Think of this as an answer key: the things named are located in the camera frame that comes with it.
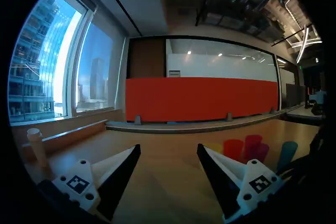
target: small gray object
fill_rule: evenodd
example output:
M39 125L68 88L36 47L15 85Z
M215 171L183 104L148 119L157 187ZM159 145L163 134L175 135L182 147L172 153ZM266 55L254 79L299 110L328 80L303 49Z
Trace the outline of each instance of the small gray object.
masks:
M135 116L134 124L141 125L141 117L139 115Z
M233 119L232 119L232 113L228 113L228 115L226 116L226 120L227 121L233 121Z

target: glass partition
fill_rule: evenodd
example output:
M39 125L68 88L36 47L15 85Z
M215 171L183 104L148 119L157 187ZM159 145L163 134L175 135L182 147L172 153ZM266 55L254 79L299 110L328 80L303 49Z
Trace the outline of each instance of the glass partition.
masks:
M251 48L208 40L166 41L167 76L254 79L277 82L273 56Z

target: ceiling light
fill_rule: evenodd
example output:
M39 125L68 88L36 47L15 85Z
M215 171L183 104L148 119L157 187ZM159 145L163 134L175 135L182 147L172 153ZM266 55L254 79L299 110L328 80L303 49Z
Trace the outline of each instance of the ceiling light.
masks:
M302 47L300 49L299 56L297 57L297 64L299 63L299 61L302 57L303 51L305 50L306 43L307 43L307 38L308 38L308 32L309 32L309 27L306 26L306 29L304 31L304 37L303 37L303 44L302 44Z
M322 43L322 41L307 42L306 45L320 44L320 43ZM301 46L301 45L294 45L294 46L292 46L292 48L299 47L299 46Z
M284 64L287 63L287 62L285 62L285 61L283 61L283 60L281 60L281 59L279 59L279 58L277 58L277 60L280 61L281 63L284 63Z

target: ledge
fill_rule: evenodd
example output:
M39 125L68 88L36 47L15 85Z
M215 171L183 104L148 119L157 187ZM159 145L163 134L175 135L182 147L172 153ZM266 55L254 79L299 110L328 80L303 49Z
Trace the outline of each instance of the ledge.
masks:
M278 118L280 115L299 108L297 105L291 108L276 111L275 113L250 116L245 118L234 119L233 121L211 121L211 122L194 122L194 123L176 123L172 124L145 124L135 125L134 123L108 121L105 123L106 129L145 133L145 134L191 134L211 131L220 131L226 129L239 128L250 124L262 122L269 119Z

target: orange wall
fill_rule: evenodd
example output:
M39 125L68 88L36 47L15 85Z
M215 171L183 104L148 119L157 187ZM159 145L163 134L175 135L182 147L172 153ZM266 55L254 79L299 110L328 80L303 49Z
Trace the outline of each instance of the orange wall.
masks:
M278 107L276 82L229 78L126 80L126 119L202 121L248 116Z

